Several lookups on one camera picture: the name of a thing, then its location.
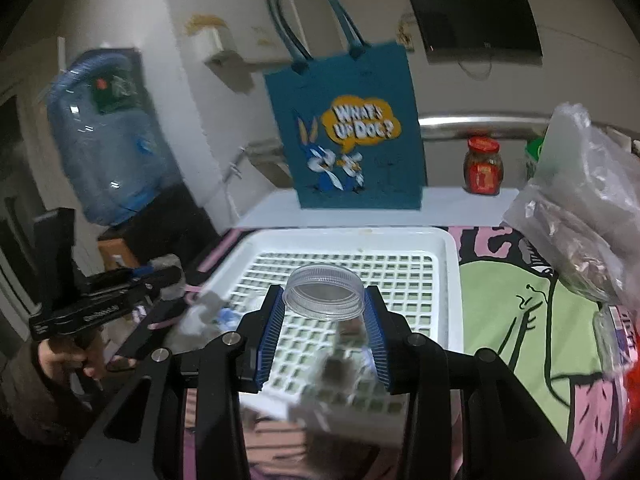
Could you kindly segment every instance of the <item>cable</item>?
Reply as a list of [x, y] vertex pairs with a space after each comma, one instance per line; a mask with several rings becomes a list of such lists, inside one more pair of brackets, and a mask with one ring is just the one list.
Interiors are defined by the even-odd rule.
[[236, 225], [236, 222], [240, 219], [240, 213], [238, 212], [238, 208], [236, 207], [236, 203], [234, 202], [233, 197], [231, 196], [231, 192], [229, 191], [228, 182], [223, 184], [225, 189], [225, 199], [226, 205], [229, 208], [229, 219], [231, 220], [231, 225]]
[[462, 72], [464, 72], [474, 81], [486, 81], [487, 79], [489, 79], [489, 76], [491, 75], [491, 70], [494, 67], [494, 60], [493, 59], [489, 60], [489, 68], [483, 74], [474, 74], [473, 72], [470, 72], [468, 69], [466, 69], [462, 65], [461, 61], [458, 62], [458, 66], [462, 69]]
[[296, 23], [300, 30], [300, 38], [302, 38], [302, 44], [305, 46], [306, 50], [309, 51], [309, 43], [306, 40], [305, 29], [302, 28], [302, 21], [300, 20], [300, 16], [298, 14], [298, 8], [296, 7], [296, 3], [294, 0], [289, 0], [291, 3], [291, 7], [293, 8], [293, 15], [296, 19]]
[[600, 47], [600, 48], [602, 48], [604, 50], [608, 50], [612, 54], [618, 54], [619, 56], [627, 58], [629, 61], [633, 61], [633, 58], [631, 56], [628, 56], [627, 54], [624, 54], [623, 52], [620, 52], [618, 50], [613, 50], [612, 48], [609, 48], [608, 46], [604, 46], [604, 45], [599, 44], [599, 43], [597, 43], [596, 41], [593, 41], [593, 40], [588, 40], [587, 38], [584, 38], [582, 36], [578, 36], [577, 34], [574, 34], [572, 32], [567, 32], [566, 30], [562, 30], [560, 28], [549, 27], [548, 25], [538, 25], [538, 29], [540, 29], [540, 28], [546, 28], [546, 30], [552, 30], [552, 31], [557, 32], [559, 34], [565, 34], [566, 36], [571, 36], [572, 38], [575, 38], [576, 40], [580, 40], [580, 41], [583, 41], [585, 43], [592, 44], [592, 45]]

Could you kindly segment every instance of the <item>red label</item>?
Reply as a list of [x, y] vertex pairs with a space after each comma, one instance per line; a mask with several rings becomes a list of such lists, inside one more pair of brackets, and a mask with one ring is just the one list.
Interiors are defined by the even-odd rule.
[[481, 162], [469, 167], [469, 191], [482, 195], [498, 193], [498, 168], [493, 164]]

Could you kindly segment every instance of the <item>screw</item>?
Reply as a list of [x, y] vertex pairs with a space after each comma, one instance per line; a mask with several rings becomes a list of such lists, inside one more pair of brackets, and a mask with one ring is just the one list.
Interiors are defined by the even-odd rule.
[[151, 352], [151, 358], [156, 363], [161, 363], [165, 361], [169, 357], [169, 351], [166, 348], [156, 348], [153, 352]]
[[411, 346], [422, 346], [427, 342], [427, 336], [413, 332], [406, 337], [406, 341]]
[[242, 339], [242, 336], [238, 332], [227, 332], [222, 336], [222, 342], [225, 345], [235, 345]]
[[476, 354], [481, 361], [485, 363], [493, 363], [495, 361], [495, 353], [488, 348], [481, 348]]

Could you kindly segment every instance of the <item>cartoon rabbit print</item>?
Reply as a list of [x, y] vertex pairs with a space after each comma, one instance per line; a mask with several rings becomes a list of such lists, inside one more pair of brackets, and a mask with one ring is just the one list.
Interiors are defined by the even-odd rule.
[[362, 154], [359, 152], [351, 153], [350, 155], [343, 155], [341, 160], [338, 161], [338, 165], [342, 166], [344, 173], [346, 174], [344, 179], [344, 190], [359, 192], [364, 188], [364, 176], [362, 174], [362, 167], [360, 162], [362, 161]]
[[320, 191], [344, 190], [340, 180], [333, 173], [335, 153], [316, 144], [318, 120], [314, 118], [309, 134], [306, 132], [305, 123], [300, 118], [298, 118], [298, 128], [300, 130], [300, 147], [305, 152], [306, 165], [311, 171], [320, 174], [318, 175], [318, 189]]

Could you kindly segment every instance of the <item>black screen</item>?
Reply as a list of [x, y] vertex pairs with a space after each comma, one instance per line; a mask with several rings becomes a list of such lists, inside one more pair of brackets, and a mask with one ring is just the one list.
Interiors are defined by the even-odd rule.
[[542, 56], [528, 0], [411, 0], [428, 55]]

